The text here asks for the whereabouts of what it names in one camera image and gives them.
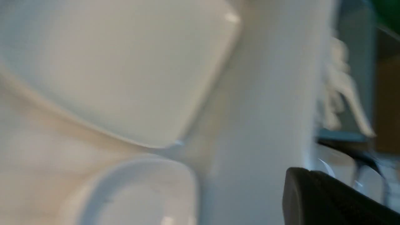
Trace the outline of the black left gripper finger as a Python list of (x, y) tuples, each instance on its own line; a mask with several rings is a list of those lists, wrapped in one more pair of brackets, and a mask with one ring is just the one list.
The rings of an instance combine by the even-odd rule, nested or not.
[(398, 225), (399, 213), (320, 171), (290, 167), (282, 197), (286, 225)]

